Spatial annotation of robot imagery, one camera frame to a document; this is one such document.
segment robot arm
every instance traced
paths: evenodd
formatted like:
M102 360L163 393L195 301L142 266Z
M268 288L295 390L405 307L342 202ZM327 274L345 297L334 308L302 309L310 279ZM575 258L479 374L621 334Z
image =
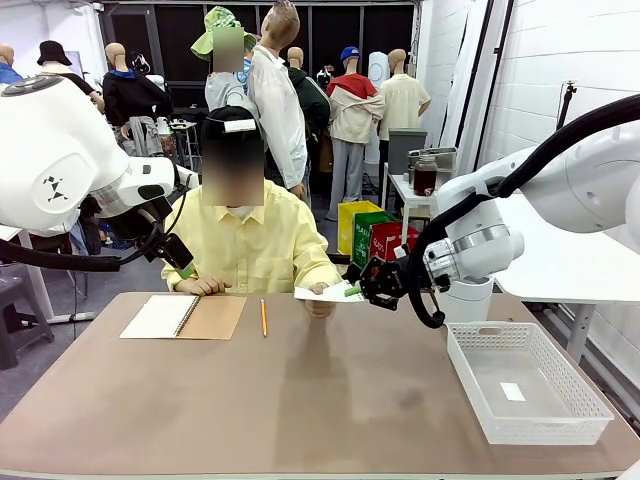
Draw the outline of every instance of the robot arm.
M594 232L626 221L640 240L640 124L629 123L638 118L640 95L619 100L576 119L535 149L447 182L436 196L440 214L411 254L390 263L372 259L361 272L363 294L395 310L408 293L420 320L441 326L436 288L446 291L452 281L505 270L524 251L522 235L504 225L494 200L518 188L559 228ZM421 289L434 300L433 315Z
M176 179L197 186L197 175L165 158L128 157L95 107L67 79L36 77L7 87L0 97L0 224L42 230L65 221L91 195L114 231L142 242L136 252L184 269L192 256L162 232L171 211L165 196ZM113 271L129 259L67 258L1 245L3 255L48 268Z

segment stool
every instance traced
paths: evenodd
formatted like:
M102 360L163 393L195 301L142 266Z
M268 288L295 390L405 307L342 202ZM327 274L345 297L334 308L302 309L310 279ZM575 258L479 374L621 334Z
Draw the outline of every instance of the stool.
M26 347L34 340L44 337L53 342L53 332L51 326L47 323L47 319L40 310L36 297L31 288L24 284L18 277L0 276L0 312L7 306L18 299L24 298L31 310L33 311L37 325L32 329L21 332L18 339L12 339L7 331L4 316L0 318L0 370L13 368L18 365L17 352L22 347Z

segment spiral notebook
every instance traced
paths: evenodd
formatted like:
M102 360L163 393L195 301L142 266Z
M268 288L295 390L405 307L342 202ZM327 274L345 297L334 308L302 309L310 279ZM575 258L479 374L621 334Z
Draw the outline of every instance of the spiral notebook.
M153 295L120 338L230 340L246 298Z

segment black jacket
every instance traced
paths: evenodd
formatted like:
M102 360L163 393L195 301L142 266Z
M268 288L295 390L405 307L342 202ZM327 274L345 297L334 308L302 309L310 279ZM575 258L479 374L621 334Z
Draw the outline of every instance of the black jacket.
M164 117L173 111L171 96L135 71L127 77L107 73L102 82L102 95L107 120L116 127L121 127L131 117L147 116L155 120L157 116Z
M319 137L329 125L331 115L329 98L304 70L289 67L289 78L298 94L298 101L309 130Z

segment black hat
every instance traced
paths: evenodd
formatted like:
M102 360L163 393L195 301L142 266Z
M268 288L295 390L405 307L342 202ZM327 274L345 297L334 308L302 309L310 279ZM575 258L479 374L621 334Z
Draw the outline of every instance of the black hat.
M251 113L240 106L217 108L202 126L203 153L234 169L264 162L264 141Z
M40 58L38 65L44 62L60 62L67 67L71 65L71 61L64 54L64 48L58 42L53 40L45 40L40 44Z

